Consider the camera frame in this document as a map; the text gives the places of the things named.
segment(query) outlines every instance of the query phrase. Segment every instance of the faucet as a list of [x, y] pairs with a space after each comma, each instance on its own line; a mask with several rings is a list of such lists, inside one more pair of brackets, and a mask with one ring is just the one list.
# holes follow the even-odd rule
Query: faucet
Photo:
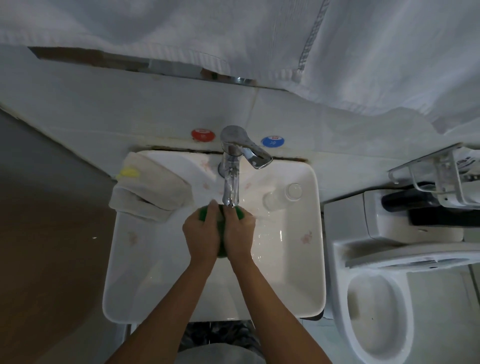
[[226, 206], [239, 204], [240, 159], [245, 156], [256, 170], [268, 166], [273, 158], [250, 140], [245, 129], [229, 125], [220, 133], [223, 157], [218, 165], [218, 173], [225, 178], [222, 201]]

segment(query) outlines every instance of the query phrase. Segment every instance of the sink basin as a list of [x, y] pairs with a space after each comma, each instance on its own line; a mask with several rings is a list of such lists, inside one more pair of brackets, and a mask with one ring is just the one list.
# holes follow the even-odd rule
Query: sink basin
[[[113, 322], [141, 323], [185, 270], [190, 255], [181, 227], [198, 207], [221, 201], [221, 155], [149, 151], [146, 155], [192, 186], [194, 203], [175, 211], [164, 224], [118, 213], [115, 222], [103, 311]], [[302, 198], [269, 212], [262, 197], [290, 183]], [[255, 170], [240, 164], [240, 206], [257, 218], [252, 257], [285, 306], [296, 317], [319, 314], [325, 305], [325, 271], [318, 186], [312, 168], [274, 160]], [[217, 259], [191, 321], [250, 319], [227, 258]]]

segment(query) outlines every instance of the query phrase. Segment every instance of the hand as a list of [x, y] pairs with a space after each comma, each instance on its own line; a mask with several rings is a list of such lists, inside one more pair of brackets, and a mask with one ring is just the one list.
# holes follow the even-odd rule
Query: hand
[[235, 208], [223, 206], [225, 214], [225, 249], [232, 267], [252, 261], [253, 231], [255, 230], [255, 217], [245, 210], [245, 217], [239, 220]]
[[208, 204], [205, 222], [199, 220], [199, 210], [187, 217], [182, 230], [187, 240], [191, 265], [213, 265], [220, 248], [220, 236], [216, 226], [220, 214], [218, 203], [212, 200]]

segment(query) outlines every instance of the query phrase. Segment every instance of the green cloth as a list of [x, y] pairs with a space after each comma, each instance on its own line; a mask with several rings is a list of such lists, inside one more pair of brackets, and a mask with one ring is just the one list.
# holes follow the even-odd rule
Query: green cloth
[[[219, 257], [219, 258], [227, 257], [227, 251], [225, 250], [225, 243], [224, 243], [224, 240], [223, 240], [223, 234], [225, 232], [225, 215], [223, 213], [223, 206], [225, 206], [225, 205], [218, 205], [218, 207], [220, 208], [220, 213], [222, 214], [222, 216], [221, 216], [221, 219], [218, 219], [217, 222], [216, 222], [216, 227], [218, 229], [218, 234], [220, 235], [220, 248], [219, 248], [218, 254], [217, 254], [217, 257]], [[207, 209], [208, 209], [208, 205], [200, 208], [199, 219], [201, 221], [205, 221], [205, 218], [207, 217]], [[240, 208], [238, 206], [235, 206], [235, 210], [237, 211], [237, 216], [238, 216], [239, 220], [242, 220], [245, 217], [242, 210], [240, 210]]]

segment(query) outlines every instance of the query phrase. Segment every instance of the white bottle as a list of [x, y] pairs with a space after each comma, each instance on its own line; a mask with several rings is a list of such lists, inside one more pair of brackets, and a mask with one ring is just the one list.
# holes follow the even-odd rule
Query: white bottle
[[301, 198], [301, 186], [291, 183], [285, 188], [279, 188], [264, 195], [264, 206], [268, 211], [278, 211], [287, 208]]

